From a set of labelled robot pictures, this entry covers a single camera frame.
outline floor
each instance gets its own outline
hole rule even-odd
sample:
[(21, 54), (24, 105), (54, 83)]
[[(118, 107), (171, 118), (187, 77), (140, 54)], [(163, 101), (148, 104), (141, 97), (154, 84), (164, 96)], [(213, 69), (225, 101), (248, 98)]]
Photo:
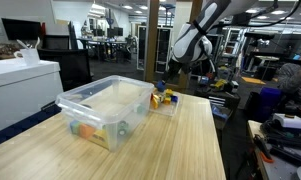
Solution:
[[(119, 63), (101, 62), (95, 57), (91, 57), (90, 67), (91, 72), (94, 74), (93, 80), (98, 80), (110, 75), (120, 75), (142, 80), (143, 71), (137, 70), (136, 57), (136, 54), (133, 54), (131, 56), (130, 63), (124, 62), (123, 60), (119, 60)], [(241, 101), (234, 120), (227, 122), (224, 130), (222, 131), (222, 140), (219, 142), (219, 144), (221, 146), (222, 159), (227, 179), (248, 179), (249, 170), (245, 170), (241, 174), (240, 178), (235, 176), (241, 162), (243, 161), (243, 154), (248, 152), (251, 148), (251, 141), (246, 132), (246, 124), (248, 119), (245, 116), (243, 109), (247, 99), (249, 98), (250, 92), (260, 92), (262, 87), (276, 87), (276, 82), (264, 81), (266, 85), (260, 85), (247, 83), (240, 76), (236, 76), (235, 79), (239, 83), (238, 94), (241, 96)], [(193, 95), (196, 86), (196, 79), (191, 79), (189, 82), (189, 88), (187, 89), (187, 94)], [(49, 118), (57, 112), (59, 112), (59, 110), (54, 107), (49, 111), (49, 113), (44, 113), (41, 115), (42, 118), (40, 121), (33, 122), (30, 118), (30, 120), (27, 120), (24, 123), (7, 128), (0, 133), (0, 143), (25, 131), (28, 128), (31, 128), (35, 124), (40, 123), (42, 120)]]

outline black chair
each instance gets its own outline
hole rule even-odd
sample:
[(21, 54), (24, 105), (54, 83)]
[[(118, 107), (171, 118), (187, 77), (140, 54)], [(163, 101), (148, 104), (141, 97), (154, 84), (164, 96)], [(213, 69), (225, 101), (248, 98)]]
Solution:
[(69, 49), (69, 36), (67, 35), (45, 35), (43, 37), (42, 49)]
[(42, 60), (58, 62), (64, 91), (92, 82), (88, 50), (38, 49)]

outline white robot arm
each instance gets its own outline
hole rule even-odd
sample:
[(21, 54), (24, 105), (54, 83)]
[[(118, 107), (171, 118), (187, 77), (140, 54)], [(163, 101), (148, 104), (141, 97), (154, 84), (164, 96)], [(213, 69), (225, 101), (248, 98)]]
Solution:
[(182, 69), (189, 73), (191, 63), (205, 60), (211, 54), (212, 45), (206, 38), (210, 28), (224, 17), (242, 13), (258, 0), (208, 0), (195, 21), (182, 26), (173, 47), (169, 70), (164, 72), (162, 83), (172, 79)]

